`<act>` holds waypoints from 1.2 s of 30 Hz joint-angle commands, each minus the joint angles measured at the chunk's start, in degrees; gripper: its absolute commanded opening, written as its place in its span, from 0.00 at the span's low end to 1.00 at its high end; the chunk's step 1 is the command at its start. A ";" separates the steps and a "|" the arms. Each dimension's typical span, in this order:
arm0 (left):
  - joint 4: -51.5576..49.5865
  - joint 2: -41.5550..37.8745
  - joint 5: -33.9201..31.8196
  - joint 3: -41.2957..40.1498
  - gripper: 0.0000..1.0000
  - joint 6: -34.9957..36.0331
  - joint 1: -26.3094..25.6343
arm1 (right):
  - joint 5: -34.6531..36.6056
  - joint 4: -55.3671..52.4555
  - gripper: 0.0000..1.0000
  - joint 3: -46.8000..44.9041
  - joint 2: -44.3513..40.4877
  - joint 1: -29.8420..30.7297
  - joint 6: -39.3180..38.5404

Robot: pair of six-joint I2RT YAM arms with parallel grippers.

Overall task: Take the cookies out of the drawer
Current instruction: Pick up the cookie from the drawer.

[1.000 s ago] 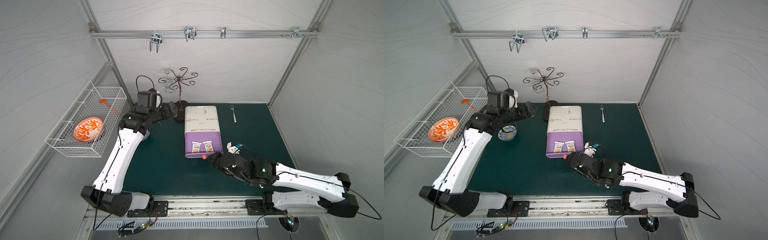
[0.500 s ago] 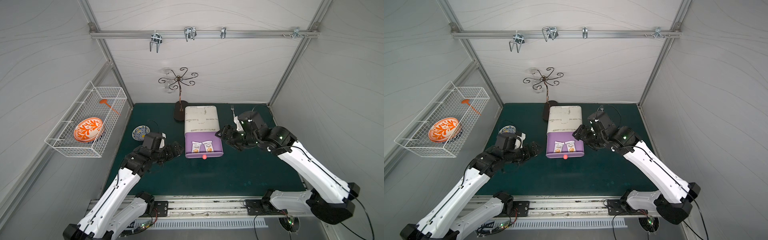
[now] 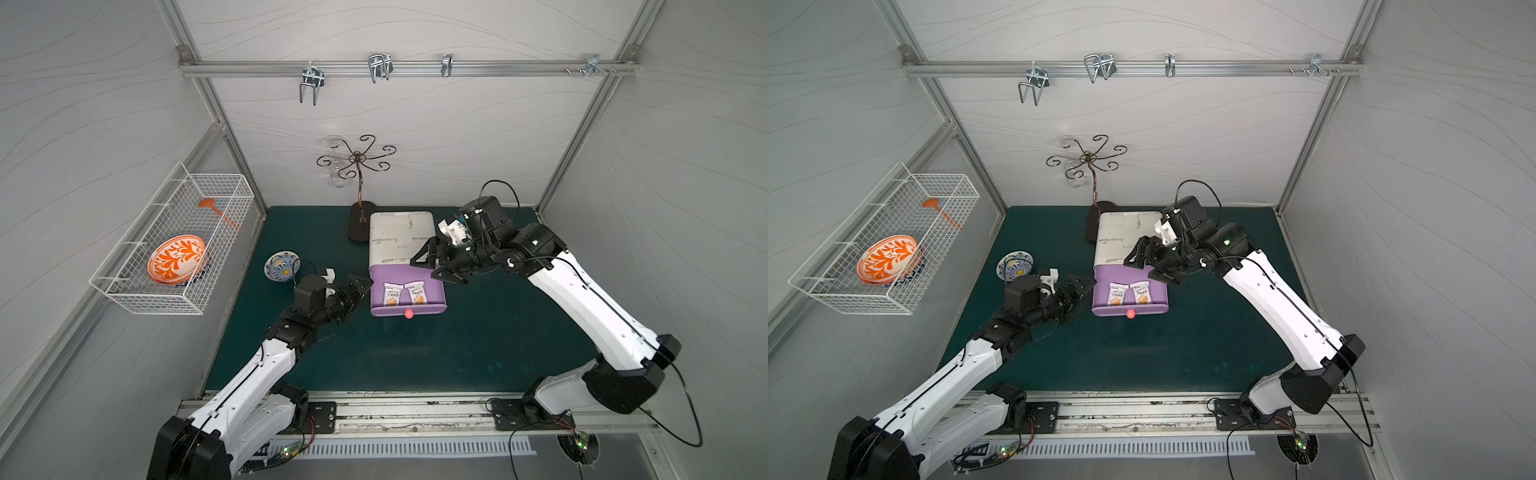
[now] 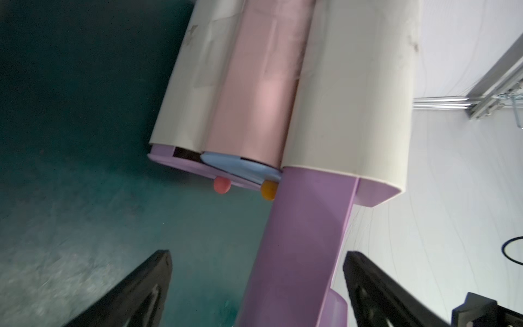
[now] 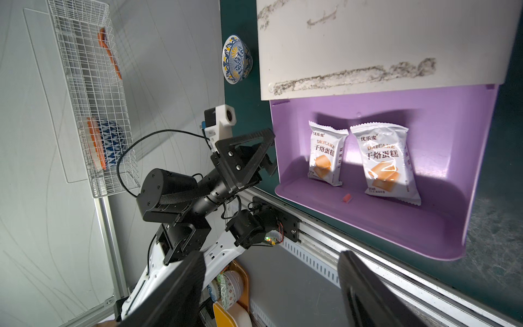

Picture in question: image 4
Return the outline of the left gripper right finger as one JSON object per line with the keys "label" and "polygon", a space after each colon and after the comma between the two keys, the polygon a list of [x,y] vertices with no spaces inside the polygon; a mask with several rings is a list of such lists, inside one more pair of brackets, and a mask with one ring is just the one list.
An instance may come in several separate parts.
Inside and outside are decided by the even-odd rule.
{"label": "left gripper right finger", "polygon": [[361,252],[347,252],[343,272],[358,326],[447,326]]}

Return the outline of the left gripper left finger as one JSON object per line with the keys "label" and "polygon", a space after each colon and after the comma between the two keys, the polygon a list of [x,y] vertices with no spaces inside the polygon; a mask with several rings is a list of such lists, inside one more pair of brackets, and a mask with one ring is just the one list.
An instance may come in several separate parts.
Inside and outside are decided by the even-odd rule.
{"label": "left gripper left finger", "polygon": [[66,326],[159,326],[171,276],[171,254],[158,250]]}

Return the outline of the purple top drawer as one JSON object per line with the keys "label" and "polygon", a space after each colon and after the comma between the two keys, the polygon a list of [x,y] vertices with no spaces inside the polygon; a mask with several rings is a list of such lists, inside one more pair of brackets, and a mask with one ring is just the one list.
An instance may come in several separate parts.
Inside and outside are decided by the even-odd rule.
{"label": "purple top drawer", "polygon": [[346,326],[347,301],[331,283],[351,209],[399,192],[362,177],[285,168],[235,324]]}

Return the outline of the blue drawer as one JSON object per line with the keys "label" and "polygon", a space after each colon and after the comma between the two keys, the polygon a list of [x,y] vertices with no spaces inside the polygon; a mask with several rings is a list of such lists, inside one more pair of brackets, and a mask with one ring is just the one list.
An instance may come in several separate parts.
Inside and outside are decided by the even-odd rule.
{"label": "blue drawer", "polygon": [[259,185],[264,199],[273,201],[276,198],[282,176],[280,170],[250,159],[208,151],[201,155],[201,159],[209,166]]}

